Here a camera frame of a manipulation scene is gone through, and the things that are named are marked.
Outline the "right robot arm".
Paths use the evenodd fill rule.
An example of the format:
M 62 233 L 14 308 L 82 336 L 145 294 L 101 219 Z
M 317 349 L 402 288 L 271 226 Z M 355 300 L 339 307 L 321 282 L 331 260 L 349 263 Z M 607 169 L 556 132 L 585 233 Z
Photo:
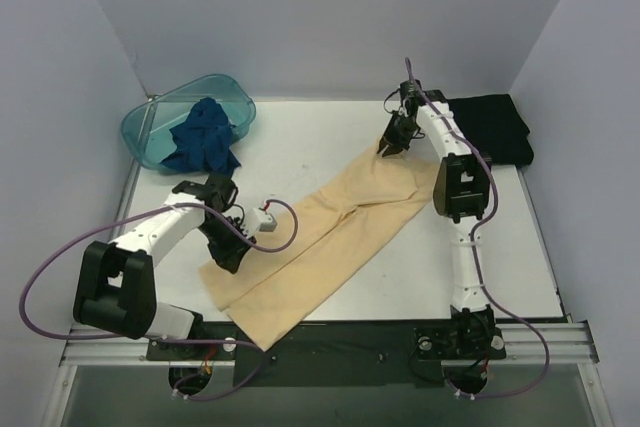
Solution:
M 479 156 L 465 138 L 440 91 L 424 92 L 419 81 L 406 80 L 389 96 L 398 96 L 400 105 L 389 112 L 378 155 L 404 153 L 412 141 L 426 138 L 440 159 L 433 205 L 437 214 L 449 221 L 454 280 L 451 318 L 460 322 L 447 330 L 446 343 L 454 354 L 469 356 L 481 346 L 482 333 L 462 319 L 482 320 L 486 326 L 494 322 L 478 269 L 481 236 L 476 227 L 485 217 L 493 186 L 490 160 Z

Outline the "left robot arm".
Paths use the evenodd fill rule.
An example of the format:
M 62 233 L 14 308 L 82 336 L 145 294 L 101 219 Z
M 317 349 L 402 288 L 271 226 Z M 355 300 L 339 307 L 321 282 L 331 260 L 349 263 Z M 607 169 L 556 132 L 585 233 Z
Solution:
M 255 240 L 241 218 L 218 218 L 234 206 L 238 188 L 232 179 L 211 174 L 203 184 L 182 181 L 151 216 L 109 243 L 94 241 L 84 251 L 74 320 L 130 339 L 167 338 L 184 359 L 199 356 L 206 335 L 195 327 L 201 316 L 157 300 L 155 264 L 188 233 L 198 230 L 221 269 L 234 274 Z

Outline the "beige t shirt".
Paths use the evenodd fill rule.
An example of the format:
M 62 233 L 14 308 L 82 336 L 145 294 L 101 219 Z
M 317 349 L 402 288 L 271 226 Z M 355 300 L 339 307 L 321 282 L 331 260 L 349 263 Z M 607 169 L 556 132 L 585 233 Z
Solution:
M 437 171 L 433 162 L 368 148 L 292 214 L 279 214 L 236 273 L 204 264 L 205 289 L 251 341 L 271 348 L 431 201 Z

